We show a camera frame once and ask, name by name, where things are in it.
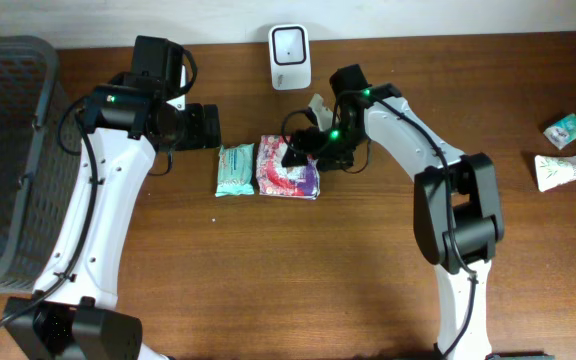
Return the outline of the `red purple floral package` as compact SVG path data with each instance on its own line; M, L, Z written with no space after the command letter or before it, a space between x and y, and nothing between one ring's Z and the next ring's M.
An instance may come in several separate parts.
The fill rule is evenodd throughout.
M306 158L305 165L284 167L282 160L289 150L280 135L263 135L256 158L259 193L266 196L316 199L320 194L317 161Z

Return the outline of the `teal wet wipes pack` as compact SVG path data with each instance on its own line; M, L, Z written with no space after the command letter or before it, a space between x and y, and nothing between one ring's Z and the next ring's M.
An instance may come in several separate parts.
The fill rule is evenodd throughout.
M216 197L254 194L253 152L253 144L220 148Z

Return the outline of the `white tube with brown cap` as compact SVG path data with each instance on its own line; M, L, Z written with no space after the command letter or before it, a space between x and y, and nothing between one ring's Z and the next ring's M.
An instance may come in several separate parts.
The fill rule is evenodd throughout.
M550 157L536 155L534 164L537 187L540 192L576 181L576 156Z

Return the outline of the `green tissue pack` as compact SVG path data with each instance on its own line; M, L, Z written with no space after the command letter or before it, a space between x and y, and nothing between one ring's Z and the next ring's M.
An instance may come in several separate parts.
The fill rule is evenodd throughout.
M576 114L568 114L556 121L544 130L543 135L558 150L562 150L576 140Z

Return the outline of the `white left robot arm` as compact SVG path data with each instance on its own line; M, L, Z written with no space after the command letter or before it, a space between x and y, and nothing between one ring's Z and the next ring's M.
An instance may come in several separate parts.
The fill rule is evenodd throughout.
M68 208L28 298L9 298L0 329L29 359L158 359L140 319L117 312L118 275L137 195L158 151L216 148L217 108L186 104L197 71L120 73L63 113L81 137Z

